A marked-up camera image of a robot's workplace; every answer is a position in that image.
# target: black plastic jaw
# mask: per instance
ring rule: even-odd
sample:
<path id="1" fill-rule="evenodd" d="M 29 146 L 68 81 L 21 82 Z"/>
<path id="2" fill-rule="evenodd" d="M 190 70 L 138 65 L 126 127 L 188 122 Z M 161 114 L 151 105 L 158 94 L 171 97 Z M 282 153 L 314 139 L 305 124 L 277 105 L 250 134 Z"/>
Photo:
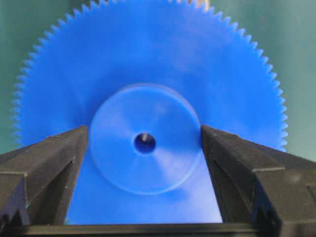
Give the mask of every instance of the black plastic jaw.
<path id="1" fill-rule="evenodd" d="M 80 127 L 0 156 L 0 232 L 29 237 L 316 236 L 316 163 L 206 125 L 201 133 L 223 224 L 61 226 L 86 149 L 86 128 Z"/>
<path id="2" fill-rule="evenodd" d="M 79 127 L 0 156 L 2 226 L 64 224 L 86 134 Z"/>
<path id="3" fill-rule="evenodd" d="M 202 126 L 202 145 L 225 222 L 316 236 L 316 163 L 209 126 Z"/>

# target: blue plastic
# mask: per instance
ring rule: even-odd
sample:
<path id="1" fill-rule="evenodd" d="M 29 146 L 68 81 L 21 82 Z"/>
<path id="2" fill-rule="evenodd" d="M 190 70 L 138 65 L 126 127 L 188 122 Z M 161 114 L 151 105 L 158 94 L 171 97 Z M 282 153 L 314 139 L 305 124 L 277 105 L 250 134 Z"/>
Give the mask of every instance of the blue plastic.
<path id="1" fill-rule="evenodd" d="M 21 145 L 90 127 L 73 224 L 221 222 L 201 124 L 283 149 L 276 74 L 251 37 L 213 11 L 91 2 L 30 54 L 15 108 Z"/>

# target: teal wall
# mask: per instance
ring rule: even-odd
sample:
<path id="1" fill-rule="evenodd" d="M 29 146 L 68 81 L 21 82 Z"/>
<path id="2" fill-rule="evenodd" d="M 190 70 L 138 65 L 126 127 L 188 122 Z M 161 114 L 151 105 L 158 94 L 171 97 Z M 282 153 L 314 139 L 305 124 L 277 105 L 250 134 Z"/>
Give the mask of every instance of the teal wall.
<path id="1" fill-rule="evenodd" d="M 9 109 L 23 60 L 44 30 L 82 2 L 88 1 L 0 0 L 0 153 L 16 148 Z M 286 149 L 316 161 L 316 1 L 212 0 L 211 4 L 239 22 L 264 49 L 288 108 Z"/>

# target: hole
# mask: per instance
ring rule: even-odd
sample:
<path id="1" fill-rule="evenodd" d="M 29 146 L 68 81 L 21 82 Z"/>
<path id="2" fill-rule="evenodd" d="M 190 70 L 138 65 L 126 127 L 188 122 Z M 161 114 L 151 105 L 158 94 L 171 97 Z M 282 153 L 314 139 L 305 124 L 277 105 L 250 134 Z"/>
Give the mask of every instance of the hole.
<path id="1" fill-rule="evenodd" d="M 149 133 L 141 133 L 135 138 L 134 144 L 140 153 L 149 153 L 155 149 L 156 141 Z"/>

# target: blue gear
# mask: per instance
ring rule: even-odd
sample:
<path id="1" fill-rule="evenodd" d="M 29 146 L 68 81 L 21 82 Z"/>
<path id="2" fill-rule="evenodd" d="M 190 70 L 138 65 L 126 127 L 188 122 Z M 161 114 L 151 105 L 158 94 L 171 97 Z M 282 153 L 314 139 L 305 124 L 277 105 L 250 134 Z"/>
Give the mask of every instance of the blue gear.
<path id="1" fill-rule="evenodd" d="M 73 224 L 220 222 L 202 124 L 284 149 L 276 74 L 221 18 L 194 3 L 91 2 L 35 46 L 15 126 L 23 146 L 89 126 Z"/>

